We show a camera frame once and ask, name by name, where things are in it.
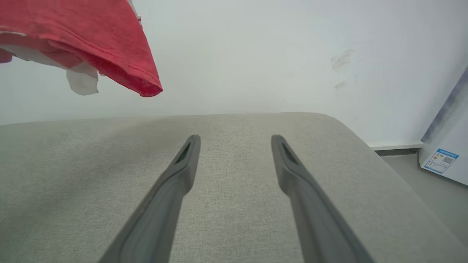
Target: white appliance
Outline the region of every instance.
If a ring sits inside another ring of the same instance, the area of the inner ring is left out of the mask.
[[[424,135],[421,168],[468,185],[468,71]]]

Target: white wall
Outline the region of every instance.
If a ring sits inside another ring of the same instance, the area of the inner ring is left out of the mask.
[[[0,65],[0,124],[90,117],[319,112],[368,144],[419,141],[468,65],[466,0],[134,0],[164,92]]]

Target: blue and white sticker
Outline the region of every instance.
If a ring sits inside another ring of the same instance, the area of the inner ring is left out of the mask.
[[[457,158],[458,155],[439,149],[434,153],[432,158],[427,161],[424,168],[443,174]]]

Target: floor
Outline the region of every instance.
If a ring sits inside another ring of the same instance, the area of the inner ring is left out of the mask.
[[[468,186],[420,168],[417,154],[382,158],[468,247]]]

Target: red cloth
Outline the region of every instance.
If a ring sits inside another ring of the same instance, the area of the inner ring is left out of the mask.
[[[145,34],[126,0],[2,0],[1,44],[38,49],[67,68],[86,60],[143,97],[162,91]],[[8,58],[10,53],[0,52],[0,62]]]

